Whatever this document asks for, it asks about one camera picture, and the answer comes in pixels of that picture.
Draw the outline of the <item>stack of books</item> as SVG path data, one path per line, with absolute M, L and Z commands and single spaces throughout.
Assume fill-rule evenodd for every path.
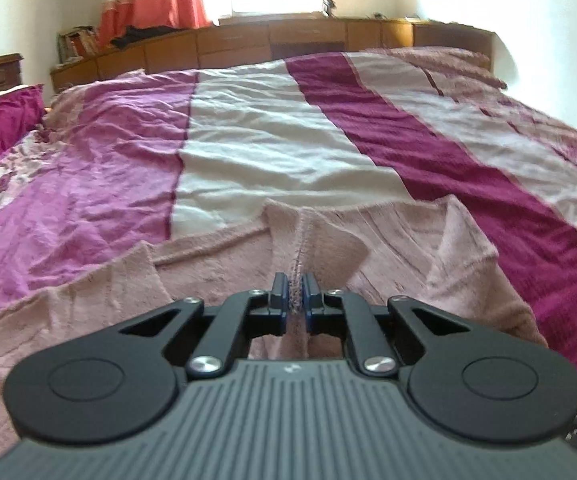
M 59 32 L 56 38 L 57 53 L 61 64 L 77 62 L 98 54 L 98 35 L 92 26 L 77 26 Z

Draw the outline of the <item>black cloth on cabinet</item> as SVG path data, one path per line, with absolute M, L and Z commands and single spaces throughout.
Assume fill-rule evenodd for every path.
M 178 30 L 169 26 L 155 26 L 147 28 L 136 28 L 128 26 L 122 36 L 110 40 L 110 44 L 117 49 L 125 49 L 130 44 L 136 44 L 139 41 L 152 39 L 160 36 L 173 34 Z

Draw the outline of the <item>striped pink magenta bedspread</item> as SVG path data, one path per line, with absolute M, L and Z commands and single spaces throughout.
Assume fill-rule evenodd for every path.
M 577 129 L 459 49 L 131 70 L 58 94 L 0 155 L 0 309 L 135 244 L 295 206 L 452 195 L 577 364 Z

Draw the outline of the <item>pink knitted sweater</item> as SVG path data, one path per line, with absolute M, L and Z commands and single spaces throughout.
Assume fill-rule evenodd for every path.
M 530 307 L 502 272 L 499 254 L 454 196 L 359 208 L 297 208 L 270 202 L 238 226 L 160 245 L 140 243 L 75 281 L 38 290 L 0 311 L 0 455 L 16 434 L 2 401 L 21 359 L 186 296 L 227 296 L 303 274 L 381 304 L 397 294 L 543 343 Z

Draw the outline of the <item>long wooden low cabinet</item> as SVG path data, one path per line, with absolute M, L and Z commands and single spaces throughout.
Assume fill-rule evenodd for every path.
M 226 68 L 324 52 L 449 47 L 493 59 L 494 33 L 456 23 L 375 18 L 281 18 L 170 32 L 51 70 L 55 92 L 131 70 Z

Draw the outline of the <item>magenta pillow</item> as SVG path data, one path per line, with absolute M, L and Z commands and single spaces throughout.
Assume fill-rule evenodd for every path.
M 42 84 L 0 91 L 0 155 L 40 124 L 45 112 Z

